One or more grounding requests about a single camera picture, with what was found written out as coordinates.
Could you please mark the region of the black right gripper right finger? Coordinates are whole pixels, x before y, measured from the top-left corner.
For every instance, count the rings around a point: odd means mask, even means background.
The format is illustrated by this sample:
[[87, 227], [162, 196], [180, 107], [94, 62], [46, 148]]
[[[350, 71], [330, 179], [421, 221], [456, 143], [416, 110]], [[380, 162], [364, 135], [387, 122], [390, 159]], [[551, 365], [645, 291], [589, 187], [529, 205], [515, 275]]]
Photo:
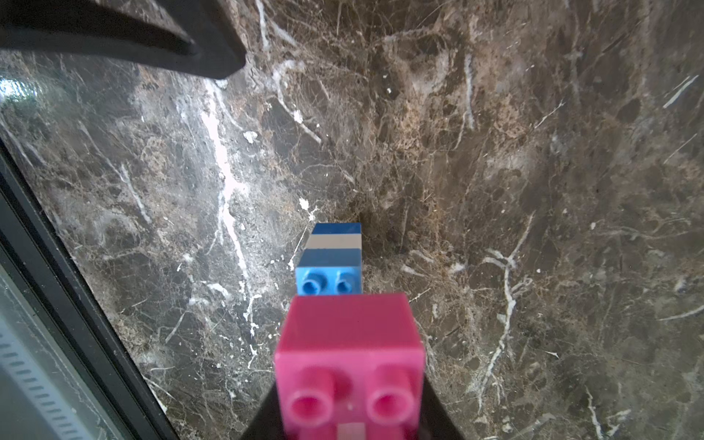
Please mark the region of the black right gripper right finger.
[[462, 432], [452, 422], [428, 377], [423, 377], [420, 407], [421, 440], [464, 440]]

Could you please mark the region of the light blue long lego brick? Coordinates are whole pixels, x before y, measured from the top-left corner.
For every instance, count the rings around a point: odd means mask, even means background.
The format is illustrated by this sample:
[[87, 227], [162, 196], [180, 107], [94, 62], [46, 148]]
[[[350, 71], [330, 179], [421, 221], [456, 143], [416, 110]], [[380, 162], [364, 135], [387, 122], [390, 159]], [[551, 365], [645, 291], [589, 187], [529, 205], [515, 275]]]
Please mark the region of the light blue long lego brick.
[[360, 249], [306, 249], [296, 269], [299, 296], [362, 293]]

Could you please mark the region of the pink square lego brick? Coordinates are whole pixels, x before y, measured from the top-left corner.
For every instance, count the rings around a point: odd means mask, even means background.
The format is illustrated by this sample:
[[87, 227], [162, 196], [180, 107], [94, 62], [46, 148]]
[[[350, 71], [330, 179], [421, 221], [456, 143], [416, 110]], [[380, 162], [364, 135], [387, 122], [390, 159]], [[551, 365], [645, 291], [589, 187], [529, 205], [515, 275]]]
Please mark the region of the pink square lego brick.
[[404, 293], [297, 296], [275, 350], [289, 439], [414, 439], [425, 348]]

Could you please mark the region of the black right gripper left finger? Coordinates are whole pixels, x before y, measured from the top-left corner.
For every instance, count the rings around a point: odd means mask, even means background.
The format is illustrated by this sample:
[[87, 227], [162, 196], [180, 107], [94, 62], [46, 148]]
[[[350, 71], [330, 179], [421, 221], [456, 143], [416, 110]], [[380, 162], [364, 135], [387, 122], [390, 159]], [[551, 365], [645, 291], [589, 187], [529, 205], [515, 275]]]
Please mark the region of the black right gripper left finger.
[[273, 384], [240, 440], [285, 439], [278, 390], [276, 384]]

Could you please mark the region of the dark blue long lego brick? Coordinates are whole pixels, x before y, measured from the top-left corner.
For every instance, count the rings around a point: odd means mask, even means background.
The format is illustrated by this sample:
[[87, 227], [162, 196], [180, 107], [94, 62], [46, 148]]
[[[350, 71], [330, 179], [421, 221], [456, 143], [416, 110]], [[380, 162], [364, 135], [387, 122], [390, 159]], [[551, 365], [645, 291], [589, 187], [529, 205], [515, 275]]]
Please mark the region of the dark blue long lego brick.
[[361, 223], [317, 223], [313, 235], [360, 235]]

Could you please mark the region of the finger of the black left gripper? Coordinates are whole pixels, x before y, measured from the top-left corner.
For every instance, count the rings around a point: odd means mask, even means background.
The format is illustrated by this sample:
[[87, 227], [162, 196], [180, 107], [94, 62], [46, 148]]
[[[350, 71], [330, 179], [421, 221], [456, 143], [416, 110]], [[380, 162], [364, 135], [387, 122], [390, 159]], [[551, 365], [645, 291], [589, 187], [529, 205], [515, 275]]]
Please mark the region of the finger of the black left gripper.
[[222, 80], [247, 51], [216, 1], [159, 1], [187, 38], [93, 1], [3, 1], [1, 48], [105, 57]]

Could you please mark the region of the white long lego brick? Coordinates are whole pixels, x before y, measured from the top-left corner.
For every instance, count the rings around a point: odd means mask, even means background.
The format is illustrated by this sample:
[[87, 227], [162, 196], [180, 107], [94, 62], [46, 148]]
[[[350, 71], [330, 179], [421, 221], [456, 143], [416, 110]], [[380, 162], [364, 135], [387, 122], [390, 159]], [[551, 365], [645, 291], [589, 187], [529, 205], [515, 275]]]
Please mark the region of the white long lego brick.
[[305, 249], [362, 249], [361, 234], [311, 234]]

